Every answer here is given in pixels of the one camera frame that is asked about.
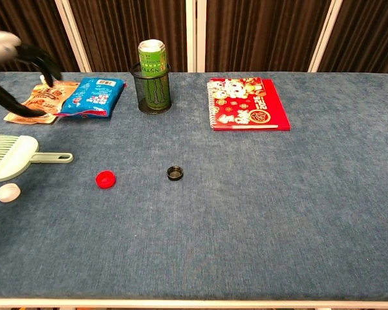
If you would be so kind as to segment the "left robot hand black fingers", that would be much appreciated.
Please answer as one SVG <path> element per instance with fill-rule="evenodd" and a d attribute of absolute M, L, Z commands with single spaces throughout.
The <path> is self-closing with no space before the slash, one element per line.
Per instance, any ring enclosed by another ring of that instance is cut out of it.
<path fill-rule="evenodd" d="M 39 68 L 48 86 L 54 85 L 54 80 L 62 80 L 59 66 L 53 58 L 44 50 L 23 43 L 13 33 L 0 31 L 0 64 L 10 60 L 24 61 Z M 7 111 L 26 118 L 44 116 L 43 110 L 30 109 L 16 101 L 7 90 L 0 86 L 0 105 Z"/>

